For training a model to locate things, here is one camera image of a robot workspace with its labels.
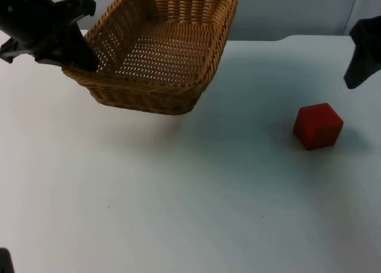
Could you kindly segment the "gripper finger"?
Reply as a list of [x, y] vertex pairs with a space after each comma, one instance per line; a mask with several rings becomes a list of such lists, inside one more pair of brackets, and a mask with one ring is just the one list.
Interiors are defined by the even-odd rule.
[[62, 48], [37, 49], [33, 53], [35, 61], [39, 64], [63, 67], [66, 64], [65, 51]]
[[356, 46], [344, 75], [348, 89], [355, 89], [380, 70], [380, 49]]
[[77, 23], [57, 23], [58, 50], [56, 65], [73, 65], [79, 69], [95, 72], [99, 59], [88, 45]]

